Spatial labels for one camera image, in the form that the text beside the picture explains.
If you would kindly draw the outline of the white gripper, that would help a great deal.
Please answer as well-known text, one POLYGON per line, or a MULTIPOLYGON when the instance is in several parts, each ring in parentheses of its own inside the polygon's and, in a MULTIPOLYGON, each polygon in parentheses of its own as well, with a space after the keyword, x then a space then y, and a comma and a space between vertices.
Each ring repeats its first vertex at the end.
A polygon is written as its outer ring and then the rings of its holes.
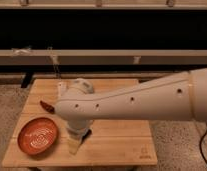
POLYGON ((77 128, 71 127, 70 125, 67 126, 67 131, 71 136, 80 138, 79 140, 68 138, 68 146, 69 146, 70 154, 75 155, 77 153, 80 146, 83 144, 83 141, 84 141, 83 136, 87 133, 88 130, 89 130, 88 127, 77 129, 77 128))

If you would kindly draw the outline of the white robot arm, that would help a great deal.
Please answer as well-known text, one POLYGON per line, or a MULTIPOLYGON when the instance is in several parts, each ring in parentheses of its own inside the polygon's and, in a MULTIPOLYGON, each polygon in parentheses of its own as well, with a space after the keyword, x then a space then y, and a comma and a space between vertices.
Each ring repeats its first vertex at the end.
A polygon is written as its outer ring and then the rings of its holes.
POLYGON ((86 79, 61 82, 55 113, 76 139, 86 135, 94 120, 207 122, 207 68, 102 93, 86 79))

